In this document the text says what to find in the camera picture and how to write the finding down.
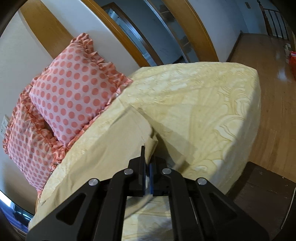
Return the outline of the wooden door frame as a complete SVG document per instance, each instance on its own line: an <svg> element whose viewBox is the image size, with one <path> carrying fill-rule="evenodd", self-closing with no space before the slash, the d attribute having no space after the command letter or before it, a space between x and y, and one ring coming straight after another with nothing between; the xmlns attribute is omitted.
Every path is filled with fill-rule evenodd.
<svg viewBox="0 0 296 241"><path fill-rule="evenodd" d="M151 1L26 1L25 22L52 57L87 33L105 60L130 73L144 66L217 61L213 43L188 1L164 1L174 28Z"/></svg>

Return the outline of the dark wooden chair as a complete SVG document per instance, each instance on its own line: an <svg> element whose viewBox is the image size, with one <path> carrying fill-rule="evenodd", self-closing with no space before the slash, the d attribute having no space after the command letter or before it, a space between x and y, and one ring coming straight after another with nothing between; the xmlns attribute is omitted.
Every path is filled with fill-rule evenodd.
<svg viewBox="0 0 296 241"><path fill-rule="evenodd" d="M278 10L265 8L261 1L257 1L257 3L263 16L267 35L289 41L287 25L281 13Z"/></svg>

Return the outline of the pink polka dot pillow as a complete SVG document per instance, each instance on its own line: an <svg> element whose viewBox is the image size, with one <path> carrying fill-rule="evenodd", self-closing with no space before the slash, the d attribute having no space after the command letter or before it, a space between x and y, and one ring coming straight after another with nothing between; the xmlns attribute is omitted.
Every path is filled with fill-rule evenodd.
<svg viewBox="0 0 296 241"><path fill-rule="evenodd" d="M68 148L131 84L82 33L34 80L29 96L54 136Z"/></svg>

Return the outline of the beige khaki pants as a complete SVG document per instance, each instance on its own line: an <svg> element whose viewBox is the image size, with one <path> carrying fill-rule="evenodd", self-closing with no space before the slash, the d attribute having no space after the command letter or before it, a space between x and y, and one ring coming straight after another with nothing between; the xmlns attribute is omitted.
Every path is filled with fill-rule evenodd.
<svg viewBox="0 0 296 241"><path fill-rule="evenodd" d="M53 171L36 212L50 213L91 178L111 178L140 156L142 146L149 161L157 143L143 109L112 105L79 137Z"/></svg>

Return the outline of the white wall socket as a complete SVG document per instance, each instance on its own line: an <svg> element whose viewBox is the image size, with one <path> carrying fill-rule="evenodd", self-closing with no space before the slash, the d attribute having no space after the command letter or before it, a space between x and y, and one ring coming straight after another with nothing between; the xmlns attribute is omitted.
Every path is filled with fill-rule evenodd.
<svg viewBox="0 0 296 241"><path fill-rule="evenodd" d="M4 137L4 134L6 133L6 128L9 124L9 118L4 115L3 120L1 122L1 126L0 126L0 134L2 137Z"/></svg>

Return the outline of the red box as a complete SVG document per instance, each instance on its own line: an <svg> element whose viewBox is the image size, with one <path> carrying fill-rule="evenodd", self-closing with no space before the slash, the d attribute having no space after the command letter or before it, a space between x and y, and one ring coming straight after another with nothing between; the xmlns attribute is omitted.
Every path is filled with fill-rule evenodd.
<svg viewBox="0 0 296 241"><path fill-rule="evenodd" d="M294 79L296 80L296 52L290 51L288 63L290 65L290 69L294 76Z"/></svg>

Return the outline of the yellow patterned bed cover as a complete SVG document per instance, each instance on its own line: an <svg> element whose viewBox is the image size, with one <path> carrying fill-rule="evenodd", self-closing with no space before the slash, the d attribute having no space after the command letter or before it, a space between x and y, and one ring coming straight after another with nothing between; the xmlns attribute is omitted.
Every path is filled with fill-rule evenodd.
<svg viewBox="0 0 296 241"><path fill-rule="evenodd" d="M184 177L206 178L227 193L246 166L259 127L257 71L239 63L200 62L143 67L131 78L110 107L143 109L158 140L152 155ZM29 229L48 214L36 212Z"/></svg>

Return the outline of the dark wooden stool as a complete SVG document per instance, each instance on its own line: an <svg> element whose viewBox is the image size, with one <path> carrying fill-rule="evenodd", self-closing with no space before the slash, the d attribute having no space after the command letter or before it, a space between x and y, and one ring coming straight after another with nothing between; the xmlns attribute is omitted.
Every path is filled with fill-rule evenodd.
<svg viewBox="0 0 296 241"><path fill-rule="evenodd" d="M248 162L226 196L274 239L295 208L295 182Z"/></svg>

